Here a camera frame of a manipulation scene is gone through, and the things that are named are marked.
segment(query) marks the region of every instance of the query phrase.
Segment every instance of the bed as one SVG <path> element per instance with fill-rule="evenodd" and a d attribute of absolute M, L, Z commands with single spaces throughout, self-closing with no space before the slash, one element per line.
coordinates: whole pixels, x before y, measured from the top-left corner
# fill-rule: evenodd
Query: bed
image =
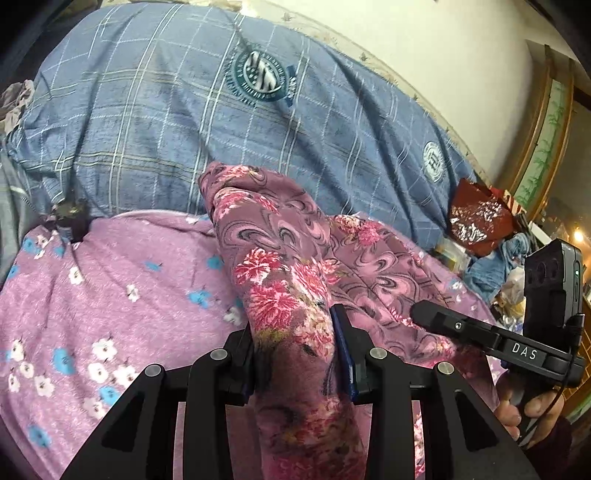
<path fill-rule="evenodd" d="M 95 218 L 201 214 L 196 180 L 219 160 L 278 170 L 327 214 L 365 212 L 425 249 L 459 180 L 475 178 L 445 129 L 364 65 L 265 20 L 180 4 L 81 21 L 43 62 L 2 154 L 41 216 L 65 199 Z"/>

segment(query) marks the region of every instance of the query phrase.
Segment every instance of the purple blanket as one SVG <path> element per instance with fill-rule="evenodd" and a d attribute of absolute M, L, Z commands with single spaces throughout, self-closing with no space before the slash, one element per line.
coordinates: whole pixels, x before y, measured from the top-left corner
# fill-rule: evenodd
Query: purple blanket
<path fill-rule="evenodd" d="M 27 235 L 0 293 L 0 400 L 42 478 L 59 478 L 146 365 L 189 365 L 247 320 L 260 385 L 252 408 L 229 411 L 235 478 L 363 478 L 371 409 L 336 388 L 335 302 L 376 346 L 428 367 L 451 360 L 496 405 L 485 358 L 409 317 L 422 299 L 482 320 L 486 306 L 409 240 L 324 215 L 277 173 L 213 164 L 200 187 L 213 227 L 153 211 L 96 220 L 75 245 L 43 227 Z"/>

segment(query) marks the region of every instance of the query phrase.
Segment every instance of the pink flower print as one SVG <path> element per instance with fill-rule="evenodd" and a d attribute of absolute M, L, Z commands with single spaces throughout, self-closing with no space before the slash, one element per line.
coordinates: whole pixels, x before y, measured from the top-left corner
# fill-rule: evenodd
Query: pink flower print
<path fill-rule="evenodd" d="M 273 213 L 279 213 L 279 210 L 277 209 L 277 205 L 275 205 L 275 203 L 270 201 L 264 195 L 257 195 L 257 196 L 255 196 L 254 200 L 259 205 L 261 205 L 265 210 L 269 210 Z"/>
<path fill-rule="evenodd" d="M 412 327 L 412 328 L 416 328 L 417 330 L 422 330 L 422 328 L 419 327 L 419 325 L 417 325 L 416 323 L 413 322 L 412 318 L 404 317 L 404 316 L 400 315 L 395 308 L 393 308 L 393 307 L 389 308 L 388 311 L 390 312 L 390 315 L 392 315 L 392 317 L 394 317 L 394 320 L 396 320 L 397 322 L 400 322 L 403 325 L 406 325 L 407 327 Z"/>
<path fill-rule="evenodd" d="M 320 308 L 306 309 L 302 325 L 294 331 L 296 342 L 307 345 L 316 356 L 330 362 L 335 354 L 335 333 L 329 315 Z"/>
<path fill-rule="evenodd" d="M 447 355 L 448 353 L 453 353 L 455 346 L 449 338 L 437 335 L 435 349 L 437 350 L 437 353 Z"/>
<path fill-rule="evenodd" d="M 305 459 L 281 458 L 275 465 L 277 480 L 314 480 L 314 465 Z"/>
<path fill-rule="evenodd" d="M 333 222 L 346 234 L 353 235 L 359 231 L 361 220 L 352 215 L 336 215 Z"/>
<path fill-rule="evenodd" d="M 296 260 L 290 270 L 291 280 L 299 292 L 314 301 L 326 301 L 328 289 L 316 262 L 303 264 Z"/>
<path fill-rule="evenodd" d="M 339 261 L 337 259 L 331 258 L 329 260 L 323 260 L 318 266 L 328 285 L 334 285 L 339 281 L 339 276 L 336 274 L 336 271 L 339 268 Z"/>
<path fill-rule="evenodd" d="M 253 248 L 244 257 L 242 263 L 234 269 L 234 279 L 238 285 L 244 285 L 248 280 L 253 283 L 262 284 L 271 270 L 281 268 L 279 254 L 267 252 L 262 248 Z"/>
<path fill-rule="evenodd" d="M 414 476 L 425 471 L 425 440 L 423 436 L 423 417 L 419 414 L 414 422 Z"/>
<path fill-rule="evenodd" d="M 221 189 L 213 198 L 213 205 L 215 207 L 215 211 L 213 212 L 214 221 L 220 221 L 230 210 L 236 208 L 239 202 L 248 199 L 248 193 L 243 190 L 234 188 Z"/>
<path fill-rule="evenodd" d="M 228 179 L 237 179 L 245 177 L 251 172 L 251 169 L 245 165 L 234 165 L 226 167 L 223 172 L 219 174 L 218 180 L 225 181 Z"/>
<path fill-rule="evenodd" d="M 414 251 L 410 251 L 410 256 L 411 258 L 414 260 L 414 262 L 419 266 L 422 267 L 423 264 L 425 263 L 425 252 L 420 251 L 419 253 L 416 253 Z"/>
<path fill-rule="evenodd" d="M 369 247 L 380 239 L 378 233 L 379 223 L 376 222 L 364 222 L 361 229 L 358 232 L 359 243 L 363 247 Z"/>
<path fill-rule="evenodd" d="M 268 287 L 253 285 L 249 292 L 248 317 L 253 322 L 253 329 L 287 329 L 292 312 L 301 303 L 289 293 L 284 283 L 271 282 Z"/>

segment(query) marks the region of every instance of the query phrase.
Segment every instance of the red bag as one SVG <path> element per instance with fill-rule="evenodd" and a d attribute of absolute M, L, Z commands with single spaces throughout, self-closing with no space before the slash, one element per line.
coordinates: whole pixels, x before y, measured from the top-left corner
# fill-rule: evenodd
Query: red bag
<path fill-rule="evenodd" d="M 452 238 L 479 257 L 518 230 L 503 200 L 484 185 L 461 179 L 449 213 Z"/>

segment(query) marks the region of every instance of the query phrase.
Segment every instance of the human hand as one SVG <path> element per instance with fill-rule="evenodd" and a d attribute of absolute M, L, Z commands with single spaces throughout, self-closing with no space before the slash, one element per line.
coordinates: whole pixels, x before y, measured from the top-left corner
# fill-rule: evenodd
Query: human hand
<path fill-rule="evenodd" d="M 503 424 L 514 440 L 519 438 L 519 428 L 517 425 L 521 422 L 521 415 L 516 406 L 511 405 L 515 385 L 515 374 L 505 372 L 496 383 L 496 391 L 499 395 L 499 406 L 495 410 L 495 416 Z M 532 398 L 524 408 L 524 413 L 531 419 L 539 418 L 546 408 L 556 397 L 556 392 L 550 390 Z M 560 397 L 554 407 L 537 423 L 537 428 L 527 448 L 544 440 L 554 428 L 556 420 L 564 407 L 564 397 Z"/>

